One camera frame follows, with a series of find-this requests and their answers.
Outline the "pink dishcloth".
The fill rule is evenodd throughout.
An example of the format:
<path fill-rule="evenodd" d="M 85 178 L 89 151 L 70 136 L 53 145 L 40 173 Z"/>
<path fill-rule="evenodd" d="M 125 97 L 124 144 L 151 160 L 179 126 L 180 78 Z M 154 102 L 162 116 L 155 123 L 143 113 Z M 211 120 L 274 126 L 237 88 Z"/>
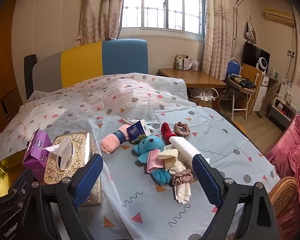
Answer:
<path fill-rule="evenodd" d="M 101 150 L 106 154 L 113 153 L 122 143 L 128 141 L 129 136 L 127 133 L 127 128 L 130 125 L 122 125 L 116 132 L 105 136 L 101 140 Z"/>

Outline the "patterned plastic tablecloth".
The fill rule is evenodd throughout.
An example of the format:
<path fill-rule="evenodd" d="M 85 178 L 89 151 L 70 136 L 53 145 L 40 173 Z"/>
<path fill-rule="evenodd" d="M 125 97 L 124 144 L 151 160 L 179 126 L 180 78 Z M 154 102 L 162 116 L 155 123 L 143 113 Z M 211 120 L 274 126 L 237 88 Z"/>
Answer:
<path fill-rule="evenodd" d="M 0 134 L 0 161 L 25 149 L 37 129 L 50 139 L 90 132 L 99 145 L 134 119 L 149 123 L 155 136 L 161 135 L 163 123 L 188 124 L 188 141 L 222 176 L 239 184 L 259 181 L 270 191 L 280 179 L 230 121 L 188 100 L 183 81 L 138 73 L 101 76 L 53 93 L 34 92 Z M 197 181 L 190 185 L 190 201 L 180 204 L 172 187 L 157 187 L 130 143 L 103 159 L 102 203 L 80 209 L 95 239 L 199 239 L 204 234 L 217 210 Z"/>

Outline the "grey yellow blue sofa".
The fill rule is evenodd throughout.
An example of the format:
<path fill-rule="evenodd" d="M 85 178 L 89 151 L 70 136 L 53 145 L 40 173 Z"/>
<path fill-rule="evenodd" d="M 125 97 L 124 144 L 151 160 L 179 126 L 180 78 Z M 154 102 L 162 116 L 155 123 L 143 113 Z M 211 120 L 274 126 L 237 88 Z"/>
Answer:
<path fill-rule="evenodd" d="M 128 73 L 148 74 L 145 40 L 120 39 L 67 49 L 42 60 L 24 57 L 26 98 L 35 91 L 54 92 L 93 77 Z"/>

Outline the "blue plush toy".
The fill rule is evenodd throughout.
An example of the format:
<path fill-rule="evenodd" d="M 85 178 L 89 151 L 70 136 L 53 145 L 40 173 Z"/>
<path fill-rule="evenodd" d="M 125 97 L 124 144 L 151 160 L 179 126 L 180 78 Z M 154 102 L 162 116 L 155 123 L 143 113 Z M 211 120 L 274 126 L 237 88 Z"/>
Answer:
<path fill-rule="evenodd" d="M 159 153 L 164 150 L 164 142 L 160 137 L 150 135 L 140 140 L 134 146 L 134 151 L 138 154 L 138 162 L 146 165 L 146 172 L 160 186 L 168 185 L 171 175 L 165 170 L 163 159 L 159 159 Z"/>

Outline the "boxes on desk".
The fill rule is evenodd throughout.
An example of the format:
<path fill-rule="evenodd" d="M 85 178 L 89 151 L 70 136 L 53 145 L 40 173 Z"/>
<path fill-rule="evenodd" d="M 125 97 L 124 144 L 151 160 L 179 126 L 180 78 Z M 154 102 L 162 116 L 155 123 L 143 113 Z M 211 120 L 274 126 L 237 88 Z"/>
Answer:
<path fill-rule="evenodd" d="M 198 71 L 199 62 L 189 59 L 188 55 L 177 54 L 174 61 L 175 69 Z"/>

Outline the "wooden desk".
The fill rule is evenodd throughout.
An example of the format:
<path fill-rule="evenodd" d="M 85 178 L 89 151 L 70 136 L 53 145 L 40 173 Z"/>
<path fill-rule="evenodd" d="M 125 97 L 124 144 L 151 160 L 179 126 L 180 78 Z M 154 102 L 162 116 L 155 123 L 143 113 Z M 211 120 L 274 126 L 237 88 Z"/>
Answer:
<path fill-rule="evenodd" d="M 219 94 L 221 94 L 222 90 L 226 88 L 226 83 L 210 76 L 204 72 L 195 72 L 190 70 L 178 70 L 178 69 L 159 69 L 157 72 L 158 76 L 172 77 L 176 79 L 183 79 L 186 87 L 187 87 L 187 96 L 189 100 L 201 106 L 209 106 L 214 110 L 220 111 L 220 103 L 219 100 L 216 99 L 211 101 L 210 103 L 203 103 L 199 99 L 194 99 L 191 96 L 191 90 L 193 89 L 201 89 L 205 88 L 214 88 L 217 90 Z"/>

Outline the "left beige curtain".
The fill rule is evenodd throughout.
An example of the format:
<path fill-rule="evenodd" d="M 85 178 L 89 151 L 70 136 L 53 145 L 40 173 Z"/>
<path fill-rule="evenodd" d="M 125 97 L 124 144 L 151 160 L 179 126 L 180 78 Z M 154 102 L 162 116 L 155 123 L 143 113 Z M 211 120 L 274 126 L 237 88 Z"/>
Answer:
<path fill-rule="evenodd" d="M 122 14 L 123 0 L 83 0 L 75 46 L 118 39 Z"/>

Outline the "window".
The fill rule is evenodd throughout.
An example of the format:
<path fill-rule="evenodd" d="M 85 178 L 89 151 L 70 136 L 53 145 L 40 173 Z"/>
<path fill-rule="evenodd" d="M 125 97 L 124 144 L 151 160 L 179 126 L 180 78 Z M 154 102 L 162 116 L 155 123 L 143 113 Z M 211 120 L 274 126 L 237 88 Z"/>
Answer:
<path fill-rule="evenodd" d="M 124 0 L 122 28 L 204 34 L 204 0 Z"/>

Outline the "black television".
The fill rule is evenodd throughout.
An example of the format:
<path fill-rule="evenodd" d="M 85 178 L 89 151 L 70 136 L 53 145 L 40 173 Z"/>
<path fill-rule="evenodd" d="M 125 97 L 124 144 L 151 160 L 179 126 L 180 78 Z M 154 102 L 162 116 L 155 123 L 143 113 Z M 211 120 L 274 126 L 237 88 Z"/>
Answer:
<path fill-rule="evenodd" d="M 260 57 L 264 57 L 266 59 L 269 67 L 270 54 L 265 50 L 245 41 L 242 53 L 242 63 L 256 68 L 257 60 Z"/>

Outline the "mauve satin scrunchie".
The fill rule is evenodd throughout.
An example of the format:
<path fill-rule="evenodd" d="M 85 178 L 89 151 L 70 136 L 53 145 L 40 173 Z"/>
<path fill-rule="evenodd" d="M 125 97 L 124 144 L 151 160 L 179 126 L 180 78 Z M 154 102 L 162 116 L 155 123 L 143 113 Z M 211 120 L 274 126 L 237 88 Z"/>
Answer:
<path fill-rule="evenodd" d="M 183 171 L 177 172 L 172 176 L 173 185 L 186 184 L 192 180 L 193 180 L 193 174 L 190 169 L 185 169 Z"/>

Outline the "white waffle cloth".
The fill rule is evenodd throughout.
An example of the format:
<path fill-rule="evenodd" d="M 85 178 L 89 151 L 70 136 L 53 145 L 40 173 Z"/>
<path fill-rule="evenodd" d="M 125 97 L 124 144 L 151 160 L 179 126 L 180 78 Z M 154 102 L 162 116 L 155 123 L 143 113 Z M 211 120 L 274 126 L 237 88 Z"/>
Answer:
<path fill-rule="evenodd" d="M 181 161 L 177 160 L 175 165 L 168 172 L 172 177 L 175 173 L 183 171 L 185 169 L 188 169 L 188 168 L 186 168 L 185 165 Z M 173 185 L 173 186 L 174 186 L 175 200 L 181 204 L 188 203 L 190 201 L 190 197 L 191 197 L 190 183 L 181 184 L 181 185 Z"/>

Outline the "gold tray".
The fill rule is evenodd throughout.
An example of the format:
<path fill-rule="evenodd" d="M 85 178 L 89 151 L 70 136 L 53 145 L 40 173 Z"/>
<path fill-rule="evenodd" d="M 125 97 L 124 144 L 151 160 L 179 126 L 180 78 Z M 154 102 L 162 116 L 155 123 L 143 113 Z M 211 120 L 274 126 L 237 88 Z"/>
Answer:
<path fill-rule="evenodd" d="M 23 165 L 25 153 L 24 149 L 0 161 L 0 197 L 8 194 L 9 188 L 25 171 Z"/>

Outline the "red Christmas sock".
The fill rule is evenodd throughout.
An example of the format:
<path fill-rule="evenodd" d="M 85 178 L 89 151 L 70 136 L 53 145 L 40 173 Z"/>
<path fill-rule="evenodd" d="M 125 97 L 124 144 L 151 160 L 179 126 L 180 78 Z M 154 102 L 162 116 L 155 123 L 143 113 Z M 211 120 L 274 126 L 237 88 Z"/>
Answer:
<path fill-rule="evenodd" d="M 175 137 L 176 134 L 171 131 L 168 123 L 164 122 L 161 126 L 161 135 L 165 145 L 170 144 L 170 137 Z"/>

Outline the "beige curtain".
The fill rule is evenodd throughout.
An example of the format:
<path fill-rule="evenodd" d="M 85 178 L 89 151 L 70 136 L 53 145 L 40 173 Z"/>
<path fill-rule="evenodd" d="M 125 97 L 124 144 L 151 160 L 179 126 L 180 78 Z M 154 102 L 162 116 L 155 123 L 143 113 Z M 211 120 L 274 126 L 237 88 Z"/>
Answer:
<path fill-rule="evenodd" d="M 83 0 L 75 46 L 118 39 L 122 14 L 123 0 Z"/>
<path fill-rule="evenodd" d="M 232 45 L 230 3 L 229 0 L 205 0 L 205 4 L 202 71 L 223 80 Z"/>

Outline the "white packaged towel roll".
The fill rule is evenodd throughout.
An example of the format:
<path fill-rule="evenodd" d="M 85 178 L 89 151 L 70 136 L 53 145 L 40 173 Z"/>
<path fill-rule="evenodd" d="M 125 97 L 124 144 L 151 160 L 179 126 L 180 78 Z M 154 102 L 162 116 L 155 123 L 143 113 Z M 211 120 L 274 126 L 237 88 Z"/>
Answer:
<path fill-rule="evenodd" d="M 187 167 L 192 169 L 192 159 L 195 155 L 201 155 L 209 164 L 210 158 L 206 158 L 190 142 L 183 137 L 172 136 L 169 138 L 171 145 L 179 151 L 178 159 Z"/>

